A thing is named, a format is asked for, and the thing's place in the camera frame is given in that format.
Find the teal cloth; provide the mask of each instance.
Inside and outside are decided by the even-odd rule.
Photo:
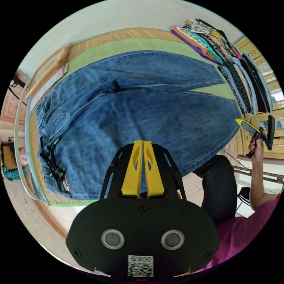
[[[212,55],[216,58],[216,60],[217,60],[219,63],[223,64],[222,58],[215,52],[215,50],[208,44],[208,42],[207,42],[204,38],[202,38],[201,36],[199,36],[197,33],[193,33],[193,32],[190,30],[189,27],[186,27],[186,26],[185,26],[185,28],[188,29],[194,36],[196,36],[197,38],[199,38],[199,39],[207,46],[208,50],[212,53]]]
[[[9,170],[7,169],[5,166],[3,166],[3,170],[4,170],[4,176],[6,179],[8,180],[20,180],[20,174],[18,170]],[[23,168],[23,172],[24,172],[24,176],[27,176],[27,169]]]

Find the screw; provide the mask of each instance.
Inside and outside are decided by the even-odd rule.
[[[74,249],[74,255],[76,257],[81,257],[81,253],[77,249]]]
[[[142,212],[145,212],[148,209],[148,205],[145,203],[141,203],[139,204],[138,209]]]
[[[211,256],[212,256],[212,251],[208,251],[208,252],[205,253],[204,258],[205,258],[205,259],[208,259],[208,258],[210,258]]]

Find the person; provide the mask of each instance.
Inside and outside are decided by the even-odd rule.
[[[252,139],[249,150],[255,150],[251,157],[252,176],[249,201],[254,213],[248,217],[235,217],[237,210],[237,185],[229,160],[215,155],[194,171],[202,178],[204,198],[202,208],[213,219],[220,237],[220,247],[208,265],[194,273],[218,265],[242,251],[261,231],[271,216],[280,194],[267,194],[263,186],[263,142]]]

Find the purple fabric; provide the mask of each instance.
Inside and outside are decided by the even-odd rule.
[[[202,53],[202,51],[201,51],[198,47],[196,47],[196,46],[190,44],[185,38],[183,38],[182,36],[180,36],[180,35],[179,35],[178,33],[176,33],[174,30],[171,30],[171,33],[174,34],[175,36],[177,36],[178,38],[180,38],[182,41],[184,41],[184,42],[185,42],[186,44],[188,44],[190,47],[192,47],[192,48],[193,48],[198,54],[200,54],[203,58],[205,58],[205,59],[207,59],[207,60],[210,60],[211,62],[214,62],[214,63],[216,63],[216,64],[218,64],[218,65],[221,65],[219,62],[214,61],[213,59],[211,59],[211,58],[207,57],[206,55],[204,55],[204,54]]]
[[[263,229],[273,213],[281,194],[273,201],[260,206],[250,217],[235,217],[221,224],[217,230],[221,240],[220,247],[211,261],[200,272],[218,265],[242,251]]]

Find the label sticker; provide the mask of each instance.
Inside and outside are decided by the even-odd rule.
[[[65,191],[66,191],[66,192],[71,192],[70,186],[69,186],[69,184],[68,184],[66,178],[63,180],[62,183],[63,183],[63,186],[64,186]]]
[[[154,260],[153,256],[128,256],[128,276],[153,277]]]

